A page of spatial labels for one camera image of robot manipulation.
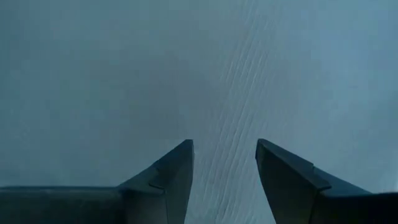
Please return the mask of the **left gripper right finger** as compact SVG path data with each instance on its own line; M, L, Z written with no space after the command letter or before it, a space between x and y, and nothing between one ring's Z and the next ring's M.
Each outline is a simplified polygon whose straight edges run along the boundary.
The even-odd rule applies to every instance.
M276 224L398 224L398 192L369 192L265 139L255 158Z

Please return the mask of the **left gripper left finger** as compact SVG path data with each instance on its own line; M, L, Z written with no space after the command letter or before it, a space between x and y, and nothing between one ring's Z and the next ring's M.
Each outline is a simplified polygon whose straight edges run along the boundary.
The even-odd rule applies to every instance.
M184 224L194 158L186 139L118 185L0 187L0 224Z

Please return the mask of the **grey waffle towel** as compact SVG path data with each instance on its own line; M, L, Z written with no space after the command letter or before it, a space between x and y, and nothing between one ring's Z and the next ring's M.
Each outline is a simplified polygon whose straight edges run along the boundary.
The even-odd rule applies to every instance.
M116 185L192 139L186 224L274 224L260 138L398 191L398 0L0 0L0 186Z

